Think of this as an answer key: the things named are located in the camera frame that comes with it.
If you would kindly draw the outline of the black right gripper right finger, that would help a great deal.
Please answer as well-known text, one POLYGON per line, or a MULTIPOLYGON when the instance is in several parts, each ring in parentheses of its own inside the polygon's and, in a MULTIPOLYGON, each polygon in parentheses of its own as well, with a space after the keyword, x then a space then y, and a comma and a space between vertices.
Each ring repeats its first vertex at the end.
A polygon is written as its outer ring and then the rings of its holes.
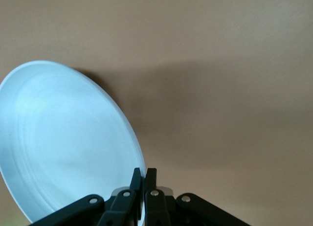
POLYGON ((177 198, 157 187, 157 169, 149 168, 144 181, 146 226, 246 226, 246 222, 203 198, 184 193, 177 198))

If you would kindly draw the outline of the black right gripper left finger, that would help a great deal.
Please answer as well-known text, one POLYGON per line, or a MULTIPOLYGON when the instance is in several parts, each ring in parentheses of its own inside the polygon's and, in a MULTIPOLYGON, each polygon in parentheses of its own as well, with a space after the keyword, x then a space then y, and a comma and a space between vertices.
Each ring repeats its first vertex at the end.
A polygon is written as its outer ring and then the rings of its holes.
POLYGON ((32 223, 32 226, 136 226, 141 217, 142 176, 135 168, 129 187, 120 189, 107 201, 87 195, 32 223))

